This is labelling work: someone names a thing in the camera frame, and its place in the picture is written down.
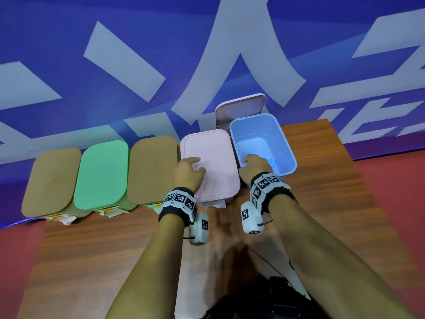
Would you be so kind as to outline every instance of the blue plastic bin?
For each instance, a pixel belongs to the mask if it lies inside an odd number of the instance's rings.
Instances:
[[[273,172],[286,176],[295,171],[297,161],[276,118],[267,113],[236,119],[230,124],[230,133],[241,167],[247,154],[256,154],[274,164]]]

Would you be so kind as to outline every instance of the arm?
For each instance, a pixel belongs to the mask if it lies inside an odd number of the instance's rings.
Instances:
[[[240,169],[245,182],[272,172],[258,156],[243,162],[248,162]],[[289,196],[276,195],[269,211],[300,281],[332,318],[415,318],[362,259]]]
[[[174,170],[174,187],[196,193],[205,169],[194,171],[199,158],[182,159]],[[182,262],[184,222],[167,214],[112,303],[106,319],[173,318]]]

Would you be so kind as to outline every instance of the red floor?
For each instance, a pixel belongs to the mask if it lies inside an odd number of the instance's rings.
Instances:
[[[358,171],[425,274],[425,150],[356,161]],[[44,223],[0,230],[0,313],[14,319],[36,259]],[[396,291],[425,319],[425,286]]]

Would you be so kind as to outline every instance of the pink lidded box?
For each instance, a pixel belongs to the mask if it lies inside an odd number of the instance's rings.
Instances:
[[[207,170],[199,191],[198,202],[211,202],[233,198],[241,187],[229,134],[224,130],[211,130],[186,135],[180,143],[181,158],[200,157],[194,170]]]

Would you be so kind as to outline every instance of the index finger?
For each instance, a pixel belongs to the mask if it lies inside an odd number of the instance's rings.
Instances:
[[[247,154],[243,159],[242,163],[247,163],[255,154]]]
[[[180,162],[189,162],[191,165],[192,164],[194,164],[194,163],[197,163],[197,162],[199,162],[201,159],[200,158],[197,158],[197,157],[189,157],[189,158],[184,158],[184,159],[182,159],[182,160],[180,160]]]

